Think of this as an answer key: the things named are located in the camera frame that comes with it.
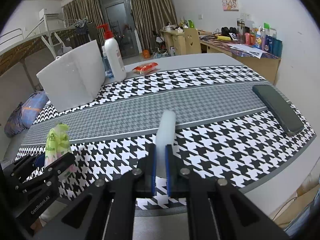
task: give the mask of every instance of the blue bottle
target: blue bottle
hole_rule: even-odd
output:
[[[106,71],[106,76],[108,78],[113,78],[113,73],[112,73],[112,70],[111,70],[111,67],[110,67],[110,64],[109,64],[109,61],[108,61],[107,54],[106,54],[104,46],[102,46],[102,54],[103,54],[102,61],[103,61],[104,68],[105,68],[105,71]]]

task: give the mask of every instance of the smartphone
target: smartphone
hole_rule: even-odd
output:
[[[288,136],[294,136],[303,130],[304,125],[300,118],[272,86],[254,85],[252,91],[273,113]]]

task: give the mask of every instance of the red snack package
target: red snack package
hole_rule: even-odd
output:
[[[135,67],[133,69],[133,72],[135,72],[137,74],[147,74],[147,73],[153,71],[157,65],[158,65],[158,63],[155,63],[155,62],[145,63],[145,64],[142,64],[140,66]]]

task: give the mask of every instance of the houndstooth tablecloth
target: houndstooth tablecloth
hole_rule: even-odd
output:
[[[16,159],[45,151],[45,137],[56,122],[70,126],[77,171],[59,186],[60,197],[73,200],[98,178],[117,179],[146,156],[164,109],[176,112],[174,152],[203,178],[230,179],[245,190],[271,178],[302,153],[315,132],[286,136],[273,114],[252,92],[270,84],[246,66],[208,66],[161,71],[101,87],[90,104],[63,112],[45,107],[30,128]],[[28,178],[40,175],[37,169]],[[137,199],[137,210],[186,205],[171,199],[166,179],[156,178],[156,195]]]

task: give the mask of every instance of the red pump cap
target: red pump cap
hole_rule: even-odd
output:
[[[105,40],[110,39],[110,38],[113,38],[113,33],[112,33],[111,30],[109,30],[109,25],[108,25],[107,23],[98,26],[97,29],[98,29],[98,28],[104,28],[103,37],[105,38]]]

